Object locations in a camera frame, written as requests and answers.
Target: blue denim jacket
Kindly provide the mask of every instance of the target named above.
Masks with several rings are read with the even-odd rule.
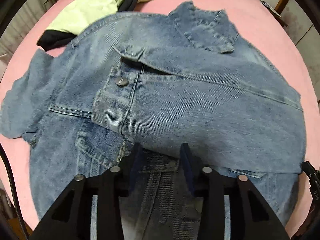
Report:
[[[30,144],[39,218],[74,175],[101,174],[141,143],[135,191],[120,200],[126,240],[195,238],[201,201],[185,185],[183,142],[222,175],[249,176],[285,224],[306,144],[299,94],[224,10],[192,2],[167,16],[105,17],[57,58],[38,50],[4,99],[0,128]],[[226,239],[228,217],[226,201]]]

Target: black cable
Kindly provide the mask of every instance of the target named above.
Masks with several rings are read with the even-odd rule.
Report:
[[[28,240],[29,239],[29,234],[28,234],[26,225],[25,225],[23,217],[22,217],[22,213],[21,213],[21,209],[20,209],[20,205],[19,205],[19,200],[18,200],[17,189],[16,189],[16,185],[14,183],[14,177],[13,177],[12,169],[11,169],[8,157],[5,154],[4,149],[2,148],[1,144],[0,144],[0,156],[1,156],[2,160],[3,160],[3,162],[4,162],[5,168],[7,170],[9,183],[10,183],[10,188],[11,188],[11,193],[12,193],[12,198],[13,198],[13,204],[14,204],[14,207],[15,207],[16,212],[17,212],[19,224],[21,226],[21,229],[22,229],[22,232],[24,234],[24,237],[26,238],[26,240]]]

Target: denim jacket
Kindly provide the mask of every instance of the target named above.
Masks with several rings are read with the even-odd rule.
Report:
[[[0,128],[30,144],[39,218],[74,175],[101,174],[141,143],[138,183],[120,199],[126,240],[195,238],[201,203],[179,165],[183,142],[222,175],[249,176],[285,224],[306,144],[300,95],[224,10],[192,2],[167,16],[105,17],[56,58],[38,50],[7,92]],[[226,202],[226,239],[228,216]]]

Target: pink bed sheet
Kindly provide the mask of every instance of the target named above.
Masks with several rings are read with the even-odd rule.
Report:
[[[13,81],[20,78],[27,70],[34,52],[38,49],[36,42],[45,28],[72,1],[60,0],[56,3],[20,44],[0,83],[1,102],[7,90],[11,89]],[[186,0],[154,0],[138,5],[136,10],[167,14],[183,1]],[[239,33],[261,50],[279,69],[288,83],[300,93],[307,133],[306,160],[318,168],[320,166],[320,155],[318,154],[320,116],[316,95],[302,57],[285,31],[259,0],[193,0],[193,2],[201,9],[220,10],[225,8]],[[52,50],[49,53],[57,56],[62,51],[63,48]],[[12,165],[24,219],[31,228],[35,228],[38,224],[38,217],[29,187],[29,146],[21,138],[7,139],[2,135],[0,135],[0,142]],[[0,163],[0,178],[7,192],[11,194],[3,163]],[[296,232],[308,214],[312,200],[308,188],[308,178],[302,174],[300,176],[299,200],[286,226],[290,236]]]

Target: pink tablecloth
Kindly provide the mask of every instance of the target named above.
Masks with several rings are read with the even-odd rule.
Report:
[[[73,0],[60,0],[36,24],[23,40],[10,61],[7,71],[0,83],[0,101],[7,90],[12,87],[14,80],[20,78],[27,70],[29,62],[37,49],[36,42],[44,29],[56,15]],[[186,0],[154,0],[144,5],[138,5],[142,12],[169,13],[181,2]],[[307,68],[301,55],[290,38],[276,22],[272,15],[261,5],[259,0],[193,0],[201,9],[219,10],[225,8],[229,18],[235,23],[239,33],[261,50],[267,58],[279,69],[288,83],[301,95],[304,110],[307,151],[306,160],[316,168],[320,166],[318,134],[320,134],[320,116],[316,96]],[[63,49],[50,52],[58,55]],[[0,142],[6,151],[16,180],[18,196],[24,219],[31,228],[38,223],[29,187],[29,147],[21,138],[7,139],[0,136]],[[0,178],[7,192],[10,193],[9,183],[3,164],[0,164]],[[300,176],[300,195],[294,213],[287,224],[287,231],[292,235],[308,214],[311,195],[308,190],[308,180]]]

